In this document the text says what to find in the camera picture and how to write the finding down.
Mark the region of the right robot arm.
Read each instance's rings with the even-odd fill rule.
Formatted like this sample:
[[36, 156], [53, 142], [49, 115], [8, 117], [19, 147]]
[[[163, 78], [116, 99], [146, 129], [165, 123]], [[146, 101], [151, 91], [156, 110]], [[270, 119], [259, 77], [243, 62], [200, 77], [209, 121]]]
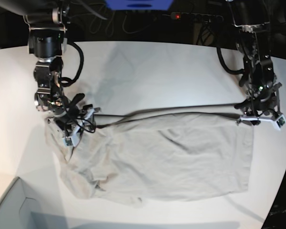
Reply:
[[[94, 133], [96, 125], [93, 105], [80, 109], [77, 104], [83, 93], [68, 99], [63, 89], [80, 77], [84, 64], [81, 48], [68, 40], [70, 23], [68, 0], [0, 0], [0, 7], [21, 15], [29, 27], [28, 52], [37, 58], [33, 76], [38, 88], [34, 103], [38, 111], [48, 112], [47, 121], [63, 143], [69, 147], [79, 144], [84, 131]], [[74, 78], [62, 76], [62, 56], [67, 45], [78, 51], [80, 64]]]

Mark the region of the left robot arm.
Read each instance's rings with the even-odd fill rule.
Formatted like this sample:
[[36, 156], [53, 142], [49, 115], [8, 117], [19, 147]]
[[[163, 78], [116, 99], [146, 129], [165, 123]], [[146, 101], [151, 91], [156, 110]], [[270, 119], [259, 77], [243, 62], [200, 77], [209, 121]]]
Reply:
[[279, 88], [271, 59], [270, 18], [262, 0], [229, 0], [232, 24], [237, 29], [236, 47], [243, 55], [244, 67], [232, 70], [225, 64], [220, 45], [216, 51], [222, 68], [231, 75], [240, 75], [239, 87], [246, 87], [246, 99], [234, 105], [243, 114], [237, 123], [259, 125], [270, 122], [281, 130], [286, 117], [280, 110]]

